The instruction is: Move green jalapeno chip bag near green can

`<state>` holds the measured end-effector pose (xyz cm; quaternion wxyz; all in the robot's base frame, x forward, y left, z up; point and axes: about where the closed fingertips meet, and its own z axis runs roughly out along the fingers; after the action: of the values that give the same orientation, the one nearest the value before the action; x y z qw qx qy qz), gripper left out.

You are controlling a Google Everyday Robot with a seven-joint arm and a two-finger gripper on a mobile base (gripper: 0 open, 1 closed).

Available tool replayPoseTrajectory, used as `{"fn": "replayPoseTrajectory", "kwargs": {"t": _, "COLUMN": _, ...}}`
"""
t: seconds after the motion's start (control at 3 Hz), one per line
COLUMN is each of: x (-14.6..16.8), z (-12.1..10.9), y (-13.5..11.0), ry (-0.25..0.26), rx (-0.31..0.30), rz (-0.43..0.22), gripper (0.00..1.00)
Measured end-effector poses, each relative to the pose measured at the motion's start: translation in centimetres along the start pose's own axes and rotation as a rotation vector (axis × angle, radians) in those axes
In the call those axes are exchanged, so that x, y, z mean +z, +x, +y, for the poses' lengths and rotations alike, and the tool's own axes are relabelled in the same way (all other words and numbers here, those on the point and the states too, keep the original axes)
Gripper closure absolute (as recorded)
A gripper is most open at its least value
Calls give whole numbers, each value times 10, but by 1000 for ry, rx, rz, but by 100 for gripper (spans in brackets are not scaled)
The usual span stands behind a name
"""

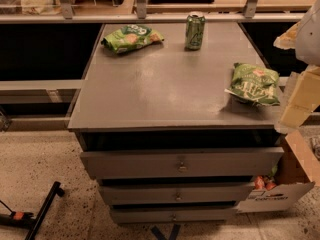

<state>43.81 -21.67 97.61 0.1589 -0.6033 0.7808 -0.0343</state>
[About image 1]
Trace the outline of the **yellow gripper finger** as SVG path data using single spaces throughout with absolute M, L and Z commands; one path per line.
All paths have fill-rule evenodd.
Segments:
M 298 128 L 319 105 L 320 67 L 308 67 L 298 75 L 280 123 L 286 127 Z
M 275 39 L 273 46 L 283 50 L 294 49 L 299 25 L 300 23 L 297 22 L 296 24 L 291 26 L 285 33 L 278 36 Z

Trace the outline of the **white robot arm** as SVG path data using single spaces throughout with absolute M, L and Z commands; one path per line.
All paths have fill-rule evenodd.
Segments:
M 287 82 L 285 88 L 289 98 L 276 129 L 288 133 L 300 127 L 320 105 L 320 0 L 298 23 L 278 36 L 273 45 L 283 50 L 294 49 L 296 58 L 308 65 L 295 84 Z

